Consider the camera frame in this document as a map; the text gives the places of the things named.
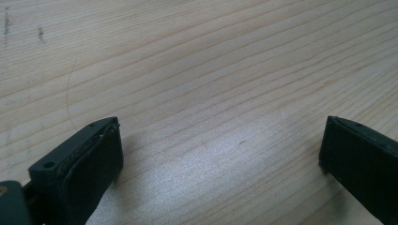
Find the wood grain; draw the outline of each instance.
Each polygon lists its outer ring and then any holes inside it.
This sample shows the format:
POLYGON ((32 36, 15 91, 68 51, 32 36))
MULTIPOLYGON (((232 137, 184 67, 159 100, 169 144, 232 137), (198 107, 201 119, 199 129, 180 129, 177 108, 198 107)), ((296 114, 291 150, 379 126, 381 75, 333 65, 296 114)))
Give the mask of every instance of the wood grain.
POLYGON ((88 224, 379 224, 317 156, 329 114, 398 139, 397 7, 1 1, 0 179, 116 115, 125 167, 88 224))

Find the black clamp jaw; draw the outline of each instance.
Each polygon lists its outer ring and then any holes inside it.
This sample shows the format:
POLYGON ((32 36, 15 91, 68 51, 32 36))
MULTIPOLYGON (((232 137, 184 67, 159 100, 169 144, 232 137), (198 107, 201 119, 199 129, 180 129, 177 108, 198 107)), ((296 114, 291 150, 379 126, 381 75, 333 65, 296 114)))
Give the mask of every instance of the black clamp jaw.
POLYGON ((384 224, 398 224, 398 142, 330 116, 319 165, 384 224))
POLYGON ((85 224, 122 167, 117 117, 94 122, 33 164, 24 187, 0 182, 0 224, 85 224))

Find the black plastic piece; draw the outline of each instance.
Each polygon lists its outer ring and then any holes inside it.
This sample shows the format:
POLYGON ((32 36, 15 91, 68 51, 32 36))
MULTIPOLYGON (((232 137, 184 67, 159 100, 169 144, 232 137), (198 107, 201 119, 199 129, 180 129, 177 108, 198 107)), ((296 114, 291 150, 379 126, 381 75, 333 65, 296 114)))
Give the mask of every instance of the black plastic piece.
POLYGON ((398 224, 398 142, 330 116, 319 164, 384 224, 398 224))
POLYGON ((122 167, 117 117, 92 123, 33 164, 23 188, 1 183, 12 188, 0 196, 0 224, 85 224, 122 167))

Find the wooden table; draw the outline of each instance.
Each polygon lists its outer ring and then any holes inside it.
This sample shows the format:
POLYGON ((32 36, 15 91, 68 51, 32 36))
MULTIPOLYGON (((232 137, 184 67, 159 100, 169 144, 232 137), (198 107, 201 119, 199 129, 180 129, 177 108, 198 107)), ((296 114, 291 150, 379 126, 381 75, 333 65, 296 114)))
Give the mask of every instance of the wooden table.
POLYGON ((116 115, 88 224, 379 224, 317 158, 328 115, 398 139, 397 7, 1 1, 0 180, 116 115))

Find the light wood surface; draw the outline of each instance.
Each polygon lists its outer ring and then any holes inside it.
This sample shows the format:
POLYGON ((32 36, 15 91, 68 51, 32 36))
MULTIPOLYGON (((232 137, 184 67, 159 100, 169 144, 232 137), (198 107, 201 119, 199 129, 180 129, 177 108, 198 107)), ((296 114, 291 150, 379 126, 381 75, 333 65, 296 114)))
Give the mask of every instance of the light wood surface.
POLYGON ((329 114, 398 139, 397 7, 3 0, 0 180, 116 115, 88 224, 379 224, 317 157, 329 114))

